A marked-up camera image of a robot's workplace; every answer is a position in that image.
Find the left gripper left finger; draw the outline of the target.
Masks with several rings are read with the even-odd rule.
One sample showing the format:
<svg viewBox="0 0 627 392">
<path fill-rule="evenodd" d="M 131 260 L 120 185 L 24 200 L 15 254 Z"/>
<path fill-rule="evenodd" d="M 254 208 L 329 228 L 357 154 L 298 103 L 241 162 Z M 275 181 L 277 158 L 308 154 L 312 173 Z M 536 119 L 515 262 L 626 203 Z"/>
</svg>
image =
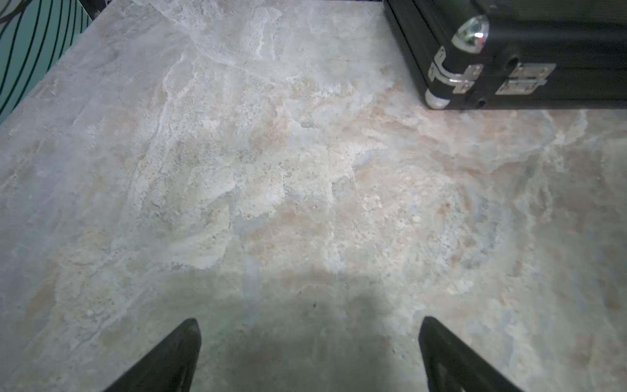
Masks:
<svg viewBox="0 0 627 392">
<path fill-rule="evenodd" d="M 188 391 L 201 345 L 198 321 L 186 319 L 105 391 Z"/>
</svg>

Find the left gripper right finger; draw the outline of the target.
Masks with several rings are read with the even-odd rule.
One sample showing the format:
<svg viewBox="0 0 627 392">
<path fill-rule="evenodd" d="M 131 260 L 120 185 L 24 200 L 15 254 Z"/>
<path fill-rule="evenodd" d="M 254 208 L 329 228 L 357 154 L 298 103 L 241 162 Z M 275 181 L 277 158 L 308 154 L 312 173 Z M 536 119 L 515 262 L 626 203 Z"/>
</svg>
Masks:
<svg viewBox="0 0 627 392">
<path fill-rule="evenodd" d="M 430 392 L 521 391 L 432 316 L 423 319 L 418 341 Z"/>
</svg>

